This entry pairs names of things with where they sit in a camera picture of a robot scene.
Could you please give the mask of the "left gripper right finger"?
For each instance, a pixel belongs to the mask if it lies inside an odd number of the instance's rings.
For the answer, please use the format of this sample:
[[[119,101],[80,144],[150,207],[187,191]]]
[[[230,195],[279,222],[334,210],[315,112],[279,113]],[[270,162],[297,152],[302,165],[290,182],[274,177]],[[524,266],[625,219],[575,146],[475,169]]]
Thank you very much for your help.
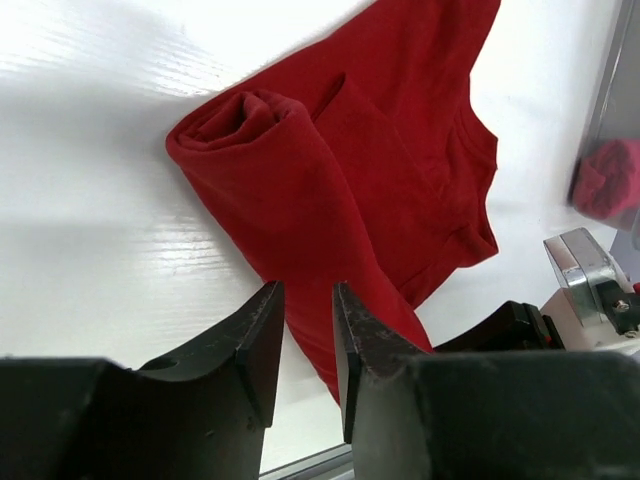
[[[635,479],[639,365],[619,353],[426,353],[333,290],[359,479]]]

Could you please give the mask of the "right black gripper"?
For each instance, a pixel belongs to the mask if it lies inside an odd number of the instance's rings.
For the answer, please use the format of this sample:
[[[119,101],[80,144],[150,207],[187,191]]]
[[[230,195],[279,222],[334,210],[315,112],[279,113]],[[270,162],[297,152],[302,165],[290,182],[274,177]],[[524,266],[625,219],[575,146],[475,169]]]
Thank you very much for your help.
[[[507,301],[467,332],[437,346],[436,352],[564,350],[550,316],[531,304]]]

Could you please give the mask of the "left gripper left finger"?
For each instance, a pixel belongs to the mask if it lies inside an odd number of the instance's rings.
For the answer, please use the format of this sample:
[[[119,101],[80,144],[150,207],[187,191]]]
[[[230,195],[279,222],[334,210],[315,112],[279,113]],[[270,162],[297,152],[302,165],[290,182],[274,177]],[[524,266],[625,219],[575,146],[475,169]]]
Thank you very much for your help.
[[[104,358],[1,362],[5,479],[255,479],[274,417],[284,288],[137,370]]]

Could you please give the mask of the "dark red t shirt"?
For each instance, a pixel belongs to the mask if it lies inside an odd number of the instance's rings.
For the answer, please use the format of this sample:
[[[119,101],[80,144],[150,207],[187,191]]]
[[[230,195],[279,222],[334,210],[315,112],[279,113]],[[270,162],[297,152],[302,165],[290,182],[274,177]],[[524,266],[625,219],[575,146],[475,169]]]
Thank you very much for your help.
[[[430,348],[416,309],[496,254],[496,137],[470,75],[496,1],[376,1],[181,120],[166,149],[338,390],[332,289]]]

